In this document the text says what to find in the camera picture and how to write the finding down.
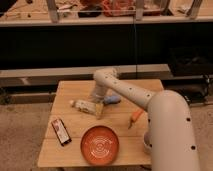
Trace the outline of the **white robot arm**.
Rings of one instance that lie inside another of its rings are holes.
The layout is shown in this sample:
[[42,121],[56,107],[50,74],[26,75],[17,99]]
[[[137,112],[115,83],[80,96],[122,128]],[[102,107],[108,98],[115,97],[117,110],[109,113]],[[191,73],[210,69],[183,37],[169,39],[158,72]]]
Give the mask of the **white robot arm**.
[[118,79],[115,68],[96,70],[92,99],[101,101],[108,89],[148,113],[152,171],[201,171],[189,105],[177,92],[154,92]]

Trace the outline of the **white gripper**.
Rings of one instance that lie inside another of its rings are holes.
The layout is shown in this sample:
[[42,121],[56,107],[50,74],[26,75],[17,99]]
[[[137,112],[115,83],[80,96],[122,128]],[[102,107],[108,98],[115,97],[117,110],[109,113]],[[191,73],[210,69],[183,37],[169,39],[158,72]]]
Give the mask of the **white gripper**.
[[94,103],[97,103],[95,105],[96,107],[95,115],[96,115],[96,119],[98,120],[101,119],[101,115],[104,108],[103,103],[100,103],[100,102],[103,101],[107,91],[108,91],[107,87],[96,84],[90,94],[91,101]]

